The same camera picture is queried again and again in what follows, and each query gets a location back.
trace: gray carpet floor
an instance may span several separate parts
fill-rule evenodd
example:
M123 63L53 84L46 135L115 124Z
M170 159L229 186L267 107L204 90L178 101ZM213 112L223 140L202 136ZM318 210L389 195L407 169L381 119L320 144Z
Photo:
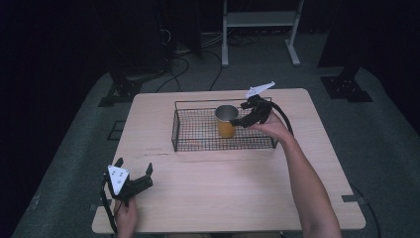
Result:
M297 36L300 67L292 65L285 38L265 36L247 47L230 47L230 65L222 69L212 90L248 89L271 81L276 83L274 88L308 90L349 182L368 202L361 204L367 226L343 231L344 237L378 237L378 228L382 237L420 237L419 136L379 80L365 69L358 72L356 81L373 102L329 97L320 77L338 75L341 68L317 67L326 34ZM205 51L221 53L220 46ZM179 85L172 80L159 92L210 89L221 68L218 58L205 52L202 59L195 55L183 59L189 68L178 77ZM172 64L174 74L186 69L184 60L175 59ZM150 80L141 92L153 93L170 78L168 73ZM131 106L127 102L98 107L111 86L112 79L104 74L86 96L13 237L111 237L91 230L100 205L102 174L118 147L118 140L108 136L116 121L126 120ZM284 234L301 237L300 232Z

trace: wire basket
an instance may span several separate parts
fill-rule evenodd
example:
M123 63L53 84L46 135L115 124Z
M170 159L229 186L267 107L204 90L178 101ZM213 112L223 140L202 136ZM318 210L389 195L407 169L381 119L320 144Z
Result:
M234 102L239 100L243 101L243 99L175 101L172 127L173 149L176 152L274 149L277 141L256 130L236 127L233 138L225 139L219 136L214 114L217 106L207 108L203 105L208 102L215 102L217 105L234 105ZM238 107L238 111L239 118L251 112L241 107Z

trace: wooden table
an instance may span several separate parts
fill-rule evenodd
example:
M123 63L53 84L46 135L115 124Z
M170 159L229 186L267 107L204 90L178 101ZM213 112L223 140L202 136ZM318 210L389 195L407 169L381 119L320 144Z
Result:
M174 101L244 98L245 90L139 94L133 101L114 163L124 158L131 178L154 165L154 186L137 195L137 232L237 232L300 230L285 155L276 149L175 152L171 143ZM312 100L305 89L261 94L278 104L303 152L326 186L342 229L366 221ZM217 107L210 101L205 106ZM112 233L105 209L93 220L96 233Z

